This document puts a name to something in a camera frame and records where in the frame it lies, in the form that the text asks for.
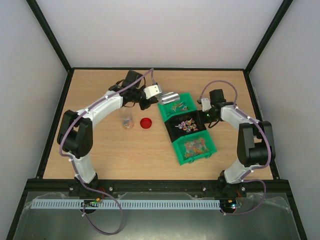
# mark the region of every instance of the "green tray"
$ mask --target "green tray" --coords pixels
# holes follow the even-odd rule
[[[176,108],[175,111],[172,110],[172,106],[176,105],[177,103],[181,103],[181,102],[183,102],[183,104],[188,107],[188,110],[183,110],[182,108]],[[158,103],[158,107],[160,109],[160,113],[161,113],[161,116],[164,121],[167,121],[169,118],[171,118],[173,116],[176,116],[179,114],[185,114],[185,113],[197,110],[197,107],[196,107],[194,101],[192,100],[190,93],[188,93],[188,92],[181,93],[179,101],[168,103],[166,105],[161,105],[160,103]]]
[[[204,154],[197,155],[197,156],[186,157],[185,152],[187,150],[185,147],[185,143],[199,139],[199,138],[204,139],[204,142],[205,142],[205,145],[208,149],[208,152],[206,152]],[[197,160],[197,159],[208,158],[212,154],[217,152],[217,148],[216,148],[214,142],[212,141],[211,136],[207,130],[196,132],[196,133],[189,134],[186,136],[182,136],[182,137],[178,138],[176,141],[174,141],[172,143],[172,145],[173,145],[175,153],[178,157],[180,165],[185,164],[185,163],[193,163],[194,160]]]

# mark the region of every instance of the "gray wall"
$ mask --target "gray wall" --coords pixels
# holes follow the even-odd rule
[[[34,178],[66,79],[25,0],[0,7],[0,239]]]
[[[293,1],[252,73],[276,164],[288,179],[309,239],[320,219],[320,1]]]
[[[281,2],[38,0],[73,67],[183,68],[245,68]]]

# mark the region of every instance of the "wooden tabletop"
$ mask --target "wooden tabletop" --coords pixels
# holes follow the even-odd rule
[[[127,72],[75,70],[63,113],[69,109],[77,111],[90,105],[105,94],[110,86],[124,79]],[[242,71],[156,70],[154,78],[164,92],[190,93],[194,102],[210,81],[229,81],[238,90],[237,105],[248,115],[255,116]],[[151,85],[150,76],[146,78],[146,82],[147,86]],[[223,89],[227,101],[233,101],[235,98],[234,90],[225,83],[212,84],[204,96],[209,97],[209,91],[213,89]],[[90,155],[99,179],[216,180],[221,171],[230,167],[237,158],[238,133],[227,122],[220,122],[208,130],[217,152],[207,159],[179,165],[158,106],[154,104],[142,111],[137,104],[130,109],[135,124],[132,129],[126,130],[121,126],[118,110],[109,114],[94,128]],[[141,128],[139,123],[142,118],[152,120],[151,128]],[[59,155],[59,145],[55,136],[43,178],[73,179],[74,175],[68,158]],[[247,177],[255,178],[272,179],[270,168],[255,170]]]

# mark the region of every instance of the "black metal frame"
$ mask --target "black metal frame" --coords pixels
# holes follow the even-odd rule
[[[56,37],[54,36],[45,16],[43,15],[39,5],[36,0],[26,0],[29,4],[31,10],[33,11],[35,17],[37,18],[39,24],[41,25],[44,33],[46,34],[48,40],[52,44],[56,54],[61,60],[64,68],[67,71],[67,77],[64,83],[64,87],[60,96],[60,100],[53,118],[53,122],[50,128],[50,132],[45,144],[43,155],[39,164],[38,171],[36,173],[36,178],[28,179],[24,191],[22,193],[20,202],[18,204],[16,213],[14,215],[9,233],[7,235],[7,240],[14,238],[20,215],[24,208],[27,195],[29,192],[69,192],[70,188],[76,184],[74,179],[42,179],[46,165],[48,162],[48,157],[52,148],[52,144],[57,132],[58,123],[62,114],[62,110],[66,101],[70,83],[74,74],[74,70],[148,70],[148,67],[71,67],[65,54],[63,53]],[[259,109],[257,98],[250,80],[250,72],[256,64],[259,56],[263,52],[273,33],[275,32],[280,21],[287,12],[289,6],[293,0],[283,0],[281,6],[279,7],[276,15],[274,16],[271,24],[269,25],[266,33],[264,34],[261,42],[259,43],[257,49],[255,50],[251,60],[249,61],[246,69],[242,68],[155,68],[155,70],[172,70],[172,71],[242,71],[244,74],[245,82],[249,91],[251,102],[253,105],[253,110],[257,119],[262,120],[262,115]],[[272,161],[270,163],[270,169],[273,176],[273,180],[265,180],[267,191],[270,193],[286,193],[288,198],[290,208],[293,212],[293,217],[302,240],[307,239],[304,227],[302,225],[299,212],[287,180],[280,179],[276,163]],[[216,199],[224,199],[221,195],[217,195],[217,191],[213,190],[213,186],[218,184],[217,180],[187,180],[187,181],[171,181],[171,180],[103,180],[99,179],[98,184],[100,186],[112,187],[110,194],[121,194],[126,192],[161,192],[161,193],[172,193],[172,192],[183,192],[189,193],[191,195],[197,194],[199,197],[214,197]],[[260,182],[248,182],[243,184],[247,192],[260,192],[262,186]]]

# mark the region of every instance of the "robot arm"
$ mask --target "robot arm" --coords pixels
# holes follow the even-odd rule
[[[202,111],[199,111],[199,116],[204,123],[225,121],[238,131],[237,159],[220,174],[220,178],[223,178],[227,184],[240,183],[254,169],[262,168],[267,164],[267,145],[253,122],[263,130],[271,150],[271,161],[275,159],[273,131],[268,121],[249,119],[237,106],[234,106],[233,102],[225,100],[222,89],[211,91],[210,99],[202,98],[201,104]],[[255,137],[262,141],[255,142]]]
[[[96,171],[93,169],[89,152],[93,146],[93,128],[102,119],[111,112],[126,105],[128,102],[139,103],[141,110],[145,110],[149,108],[151,104],[157,102],[167,104],[179,100],[179,95],[177,93],[169,92],[163,94],[162,89],[158,84],[151,86],[143,85],[138,88],[140,85],[140,81],[138,81],[132,87],[123,90],[137,79],[142,79],[142,76],[142,74],[130,70],[126,78],[111,86],[109,91],[107,91],[95,105],[92,104],[77,112],[68,110],[63,114],[57,137],[58,144],[62,144],[62,139],[71,124],[76,118],[82,115],[74,126],[78,129],[72,128],[63,143],[62,149],[72,156],[70,161],[74,161],[76,170],[84,183],[90,183],[97,175]]]

